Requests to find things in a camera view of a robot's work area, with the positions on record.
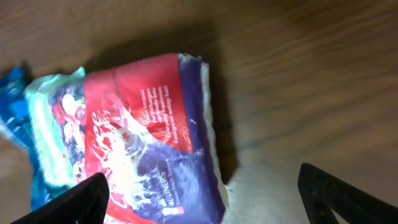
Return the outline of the mint green snack packet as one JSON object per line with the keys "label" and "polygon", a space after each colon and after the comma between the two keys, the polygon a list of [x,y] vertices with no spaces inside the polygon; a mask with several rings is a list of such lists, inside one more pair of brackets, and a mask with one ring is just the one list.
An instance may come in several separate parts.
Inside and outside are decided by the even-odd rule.
{"label": "mint green snack packet", "polygon": [[70,75],[53,74],[35,79],[27,85],[24,95],[31,117],[40,170],[44,181],[51,187],[73,187],[77,184],[68,153],[62,143],[59,130],[52,115],[48,96],[67,81],[85,76],[85,69],[78,68]]}

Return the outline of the blue Oreo cookie pack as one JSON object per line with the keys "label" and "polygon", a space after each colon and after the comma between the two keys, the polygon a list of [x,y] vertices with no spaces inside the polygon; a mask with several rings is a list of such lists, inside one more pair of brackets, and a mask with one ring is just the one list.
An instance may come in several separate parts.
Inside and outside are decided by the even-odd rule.
{"label": "blue Oreo cookie pack", "polygon": [[29,157],[32,166],[30,207],[34,211],[51,201],[53,192],[44,182],[39,165],[27,100],[24,96],[25,87],[25,76],[21,67],[12,68],[1,78],[1,136],[14,143]]}

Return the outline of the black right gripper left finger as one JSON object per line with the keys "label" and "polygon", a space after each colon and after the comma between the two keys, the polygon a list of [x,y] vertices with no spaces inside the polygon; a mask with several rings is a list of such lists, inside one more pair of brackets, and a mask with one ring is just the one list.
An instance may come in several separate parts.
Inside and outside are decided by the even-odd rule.
{"label": "black right gripper left finger", "polygon": [[108,200],[107,179],[98,172],[12,224],[103,224]]}

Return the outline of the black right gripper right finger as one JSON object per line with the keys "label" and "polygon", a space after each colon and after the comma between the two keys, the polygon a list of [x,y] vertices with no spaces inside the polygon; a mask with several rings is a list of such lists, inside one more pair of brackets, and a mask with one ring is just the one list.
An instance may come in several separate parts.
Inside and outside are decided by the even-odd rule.
{"label": "black right gripper right finger", "polygon": [[298,175],[298,190],[311,224],[397,223],[397,207],[388,204],[309,163]]}

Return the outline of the purple snack box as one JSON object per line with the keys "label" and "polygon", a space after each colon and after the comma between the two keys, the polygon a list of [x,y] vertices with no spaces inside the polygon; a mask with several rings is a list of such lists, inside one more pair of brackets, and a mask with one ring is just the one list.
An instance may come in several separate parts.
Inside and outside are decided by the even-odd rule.
{"label": "purple snack box", "polygon": [[164,54],[68,80],[48,103],[78,182],[108,181],[106,223],[219,223],[228,206],[209,64]]}

